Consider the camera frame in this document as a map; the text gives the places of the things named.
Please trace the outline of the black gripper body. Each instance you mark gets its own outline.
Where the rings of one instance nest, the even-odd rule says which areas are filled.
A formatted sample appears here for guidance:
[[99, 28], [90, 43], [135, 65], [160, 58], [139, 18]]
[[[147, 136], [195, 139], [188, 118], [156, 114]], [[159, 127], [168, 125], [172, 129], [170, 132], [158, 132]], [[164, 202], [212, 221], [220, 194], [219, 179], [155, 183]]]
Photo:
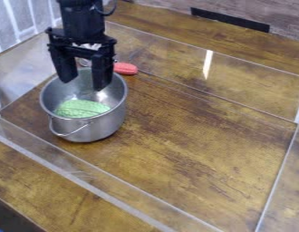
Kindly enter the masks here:
[[114, 0], [110, 10], [103, 0], [57, 0], [63, 27], [48, 27], [48, 50], [53, 61], [76, 57], [92, 59], [98, 54], [112, 60], [116, 39], [106, 35], [106, 17], [116, 10]]

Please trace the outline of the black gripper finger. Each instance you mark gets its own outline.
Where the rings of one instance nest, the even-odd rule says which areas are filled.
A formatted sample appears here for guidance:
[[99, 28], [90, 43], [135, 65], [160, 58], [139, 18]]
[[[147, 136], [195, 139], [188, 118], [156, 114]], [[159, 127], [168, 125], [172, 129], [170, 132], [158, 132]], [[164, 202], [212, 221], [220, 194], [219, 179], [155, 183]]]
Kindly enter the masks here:
[[114, 59], [103, 54], [92, 57], [92, 80], [94, 88], [100, 92], [110, 84], [114, 74]]
[[79, 75], [75, 57], [64, 48], [53, 45], [49, 46], [49, 52], [59, 78], [64, 83], [68, 83]]

